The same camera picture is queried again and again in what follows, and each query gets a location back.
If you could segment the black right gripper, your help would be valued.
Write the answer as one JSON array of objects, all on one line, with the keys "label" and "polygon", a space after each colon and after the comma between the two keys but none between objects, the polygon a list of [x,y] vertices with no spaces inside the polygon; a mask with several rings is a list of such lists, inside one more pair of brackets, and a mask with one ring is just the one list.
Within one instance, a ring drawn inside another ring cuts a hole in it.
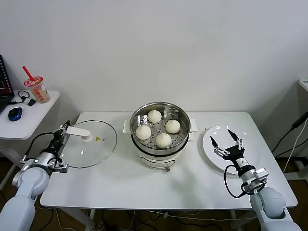
[{"label": "black right gripper", "polygon": [[252,170],[253,166],[250,165],[244,157],[243,139],[240,139],[230,129],[228,129],[228,133],[236,144],[226,150],[221,149],[215,139],[210,136],[212,146],[214,147],[214,153],[219,156],[224,156],[227,161],[231,161],[234,164],[237,173],[246,173]]}]

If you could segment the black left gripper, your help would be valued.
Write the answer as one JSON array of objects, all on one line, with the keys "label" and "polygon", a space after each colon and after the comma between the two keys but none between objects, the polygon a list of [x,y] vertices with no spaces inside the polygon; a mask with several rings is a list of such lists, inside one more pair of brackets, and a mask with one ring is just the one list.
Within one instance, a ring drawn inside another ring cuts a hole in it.
[{"label": "black left gripper", "polygon": [[53,154],[54,156],[59,156],[59,151],[63,146],[64,137],[70,123],[70,120],[66,121],[63,125],[60,125],[57,131],[54,132],[53,139],[47,147],[47,152]]}]

